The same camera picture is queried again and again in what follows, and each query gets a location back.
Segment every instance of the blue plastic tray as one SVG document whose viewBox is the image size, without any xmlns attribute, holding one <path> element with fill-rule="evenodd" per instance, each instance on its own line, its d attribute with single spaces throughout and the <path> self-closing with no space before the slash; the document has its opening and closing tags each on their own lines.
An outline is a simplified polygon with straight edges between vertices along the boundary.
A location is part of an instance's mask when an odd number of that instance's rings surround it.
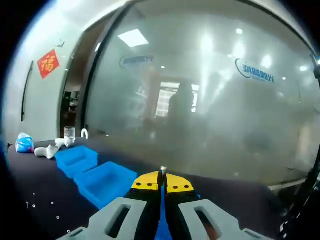
<svg viewBox="0 0 320 240">
<path fill-rule="evenodd" d="M 54 157 L 57 167 L 70 179 L 98 165 L 98 153 L 85 146 L 59 151 Z"/>
<path fill-rule="evenodd" d="M 111 161 L 77 175 L 79 192 L 99 210 L 130 190 L 138 174 Z"/>
</svg>

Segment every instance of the glass partition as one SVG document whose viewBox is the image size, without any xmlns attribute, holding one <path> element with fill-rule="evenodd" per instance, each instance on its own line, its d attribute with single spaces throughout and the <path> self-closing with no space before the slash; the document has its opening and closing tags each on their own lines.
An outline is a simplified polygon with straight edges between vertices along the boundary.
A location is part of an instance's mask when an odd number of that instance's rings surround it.
<svg viewBox="0 0 320 240">
<path fill-rule="evenodd" d="M 268 186 L 304 179 L 319 146 L 311 51 L 234 0 L 133 5 L 94 69 L 85 124 L 171 171 Z"/>
</svg>

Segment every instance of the plastic bag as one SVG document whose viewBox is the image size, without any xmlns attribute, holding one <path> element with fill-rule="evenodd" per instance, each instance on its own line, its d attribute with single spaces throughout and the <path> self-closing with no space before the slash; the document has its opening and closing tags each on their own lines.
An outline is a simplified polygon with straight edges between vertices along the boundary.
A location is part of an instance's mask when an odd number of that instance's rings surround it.
<svg viewBox="0 0 320 240">
<path fill-rule="evenodd" d="M 35 150 L 34 141 L 31 136 L 25 133 L 20 133 L 15 141 L 15 150 L 17 153 L 33 153 Z"/>
</svg>

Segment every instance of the black tablecloth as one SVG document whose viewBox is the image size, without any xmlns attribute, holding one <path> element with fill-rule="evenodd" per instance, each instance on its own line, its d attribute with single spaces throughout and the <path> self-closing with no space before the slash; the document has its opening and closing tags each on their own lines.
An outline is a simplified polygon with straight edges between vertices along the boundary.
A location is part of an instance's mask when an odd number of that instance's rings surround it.
<svg viewBox="0 0 320 240">
<path fill-rule="evenodd" d="M 49 144 L 54 145 L 54 141 L 38 142 L 35 147 L 47 147 Z M 105 143 L 94 138 L 77 138 L 75 146 L 78 145 L 99 153 L 98 165 L 113 161 L 139 175 L 160 169 L 157 163 L 149 164 L 113 152 Z M 73 180 L 57 168 L 55 159 L 37 157 L 33 153 L 17 153 L 15 146 L 11 146 L 7 161 L 25 207 L 51 239 L 67 234 L 67 230 L 88 226 L 89 218 L 98 209 L 80 195 Z M 211 200 L 237 218 L 241 229 L 251 229 L 276 238 L 281 224 L 280 203 L 268 187 L 258 183 L 170 172 L 170 169 L 168 172 L 188 179 L 202 198 Z"/>
</svg>

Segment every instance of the glass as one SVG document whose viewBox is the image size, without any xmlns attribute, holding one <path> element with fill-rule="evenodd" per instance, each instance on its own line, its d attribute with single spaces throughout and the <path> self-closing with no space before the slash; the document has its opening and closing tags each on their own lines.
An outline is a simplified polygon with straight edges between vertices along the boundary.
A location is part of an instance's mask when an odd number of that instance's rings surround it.
<svg viewBox="0 0 320 240">
<path fill-rule="evenodd" d="M 64 128 L 64 142 L 73 144 L 76 140 L 76 128 L 74 126 L 66 126 Z"/>
<path fill-rule="evenodd" d="M 311 51 L 281 22 L 234 0 L 148 0 L 106 42 L 91 135 L 179 173 L 268 186 L 307 176 L 319 85 Z"/>
</svg>

